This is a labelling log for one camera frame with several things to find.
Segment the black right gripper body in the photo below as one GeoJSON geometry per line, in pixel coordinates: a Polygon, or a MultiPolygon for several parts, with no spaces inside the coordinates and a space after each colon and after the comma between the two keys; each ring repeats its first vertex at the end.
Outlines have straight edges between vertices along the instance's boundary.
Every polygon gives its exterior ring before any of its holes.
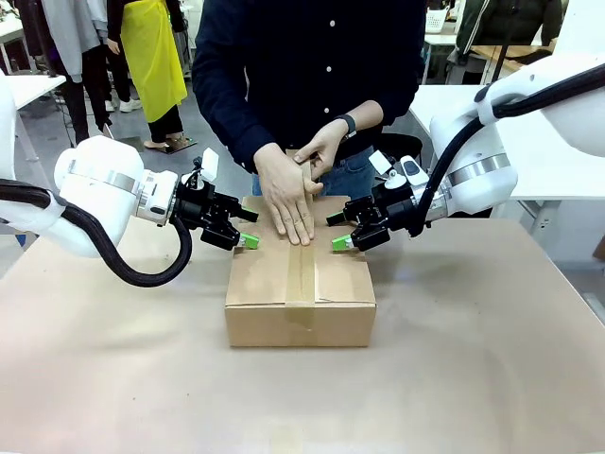
{"type": "Polygon", "coordinates": [[[394,189],[377,185],[364,198],[367,199],[367,208],[360,216],[361,228],[378,227],[379,242],[390,241],[390,232],[407,227],[416,211],[410,185],[394,189]]]}

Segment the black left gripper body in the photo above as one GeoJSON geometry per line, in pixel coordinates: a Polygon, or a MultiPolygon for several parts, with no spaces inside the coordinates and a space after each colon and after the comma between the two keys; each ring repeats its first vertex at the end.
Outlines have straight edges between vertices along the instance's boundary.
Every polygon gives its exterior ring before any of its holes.
{"type": "Polygon", "coordinates": [[[202,242],[232,250],[239,244],[240,233],[230,218],[235,217],[239,209],[239,199],[216,192],[211,183],[206,183],[201,189],[179,183],[173,216],[180,218],[191,231],[201,229],[202,242]]]}

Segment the person's right hand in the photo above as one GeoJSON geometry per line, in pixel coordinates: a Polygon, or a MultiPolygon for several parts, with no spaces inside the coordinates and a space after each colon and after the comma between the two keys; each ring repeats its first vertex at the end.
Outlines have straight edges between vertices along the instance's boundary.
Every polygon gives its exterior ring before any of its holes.
{"type": "Polygon", "coordinates": [[[262,197],[280,236],[293,245],[307,246],[315,235],[308,201],[323,185],[311,180],[275,143],[260,147],[253,156],[262,197]]]}

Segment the person's left hand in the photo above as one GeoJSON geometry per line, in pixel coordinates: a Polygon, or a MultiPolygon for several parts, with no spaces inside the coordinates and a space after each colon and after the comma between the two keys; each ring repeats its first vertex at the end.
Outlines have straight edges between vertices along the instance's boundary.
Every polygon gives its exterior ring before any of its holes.
{"type": "Polygon", "coordinates": [[[336,119],[322,127],[311,141],[294,154],[298,164],[310,163],[311,179],[315,182],[329,172],[336,159],[337,149],[349,131],[344,119],[336,119]]]}

